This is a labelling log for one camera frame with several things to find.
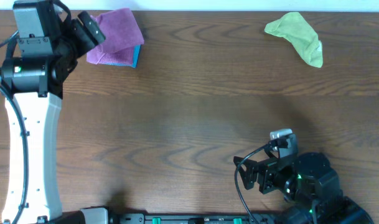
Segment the purple microfibre cloth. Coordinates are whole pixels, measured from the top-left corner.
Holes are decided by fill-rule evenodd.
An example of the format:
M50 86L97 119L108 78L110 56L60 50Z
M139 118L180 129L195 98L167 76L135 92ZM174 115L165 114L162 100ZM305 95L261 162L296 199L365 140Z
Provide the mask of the purple microfibre cloth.
M95 17L105 41L96 47L100 53L113 54L121 50L142 45L142 32L129 8L117 9Z

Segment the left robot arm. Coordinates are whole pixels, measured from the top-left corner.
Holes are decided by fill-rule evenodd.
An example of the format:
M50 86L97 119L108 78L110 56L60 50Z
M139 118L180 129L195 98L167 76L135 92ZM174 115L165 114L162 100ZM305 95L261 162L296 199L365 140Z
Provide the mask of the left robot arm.
M16 1L17 31L6 42L0 92L10 132L9 184L3 223L84 223L66 215L57 184L57 126L63 83L78 59L105 41L87 12L59 16L60 1Z

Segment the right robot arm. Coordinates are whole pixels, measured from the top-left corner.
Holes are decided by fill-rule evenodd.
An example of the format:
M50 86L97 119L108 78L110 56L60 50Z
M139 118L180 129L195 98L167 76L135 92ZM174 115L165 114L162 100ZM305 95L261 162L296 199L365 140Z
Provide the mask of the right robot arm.
M256 184L262 194L278 190L292 204L278 214L249 214L250 223L372 223L371 216L343 194L338 173L319 152L299 154L291 129L270 134L264 146L234 157L235 181Z

